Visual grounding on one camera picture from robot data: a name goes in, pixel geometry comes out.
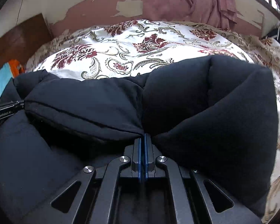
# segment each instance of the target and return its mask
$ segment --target light blue object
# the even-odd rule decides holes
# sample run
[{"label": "light blue object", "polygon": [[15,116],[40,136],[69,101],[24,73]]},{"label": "light blue object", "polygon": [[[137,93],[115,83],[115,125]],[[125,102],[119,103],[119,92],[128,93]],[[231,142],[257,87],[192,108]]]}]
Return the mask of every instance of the light blue object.
[{"label": "light blue object", "polygon": [[13,78],[13,74],[10,70],[10,66],[8,63],[5,63],[0,69],[0,97],[11,78]]}]

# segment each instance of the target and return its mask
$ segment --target metal bolt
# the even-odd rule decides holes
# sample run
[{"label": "metal bolt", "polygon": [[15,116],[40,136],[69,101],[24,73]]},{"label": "metal bolt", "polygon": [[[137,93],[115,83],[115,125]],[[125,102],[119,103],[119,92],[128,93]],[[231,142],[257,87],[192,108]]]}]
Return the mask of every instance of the metal bolt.
[{"label": "metal bolt", "polygon": [[167,161],[167,158],[166,158],[165,156],[159,156],[159,157],[157,158],[157,160],[158,160],[159,162],[165,162],[165,161]]},{"label": "metal bolt", "polygon": [[85,173],[91,173],[93,171],[93,166],[86,166],[83,168]]},{"label": "metal bolt", "polygon": [[128,156],[121,156],[119,158],[119,160],[122,161],[122,162],[127,162],[129,160],[129,157]]}]

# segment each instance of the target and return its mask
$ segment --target black padded fabric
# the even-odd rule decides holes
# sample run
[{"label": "black padded fabric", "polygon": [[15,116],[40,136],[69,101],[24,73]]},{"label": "black padded fabric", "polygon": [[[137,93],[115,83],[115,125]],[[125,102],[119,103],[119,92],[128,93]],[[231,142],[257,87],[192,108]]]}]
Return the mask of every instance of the black padded fabric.
[{"label": "black padded fabric", "polygon": [[0,206],[14,223],[84,164],[116,157],[144,132],[164,155],[264,213],[278,130],[268,68],[208,56],[83,82],[39,71],[18,76],[3,95],[25,98],[25,110],[0,128]]}]

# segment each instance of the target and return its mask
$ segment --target wooden headboard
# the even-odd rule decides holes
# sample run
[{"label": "wooden headboard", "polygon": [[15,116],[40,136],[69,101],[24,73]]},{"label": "wooden headboard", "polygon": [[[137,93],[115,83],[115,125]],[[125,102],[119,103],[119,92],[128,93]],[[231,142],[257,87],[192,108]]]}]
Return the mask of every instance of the wooden headboard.
[{"label": "wooden headboard", "polygon": [[11,59],[25,65],[39,47],[51,40],[42,14],[22,22],[0,38],[0,68]]}]

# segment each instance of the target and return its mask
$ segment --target floral bedspread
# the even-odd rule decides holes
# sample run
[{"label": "floral bedspread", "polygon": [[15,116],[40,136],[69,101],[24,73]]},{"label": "floral bedspread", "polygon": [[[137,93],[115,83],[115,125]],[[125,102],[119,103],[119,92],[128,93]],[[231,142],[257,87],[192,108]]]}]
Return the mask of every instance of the floral bedspread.
[{"label": "floral bedspread", "polygon": [[43,45],[26,71],[46,69],[60,78],[136,76],[183,59],[222,54],[272,70],[279,116],[277,152],[263,223],[280,208],[280,44],[191,22],[127,21],[66,32]]}]

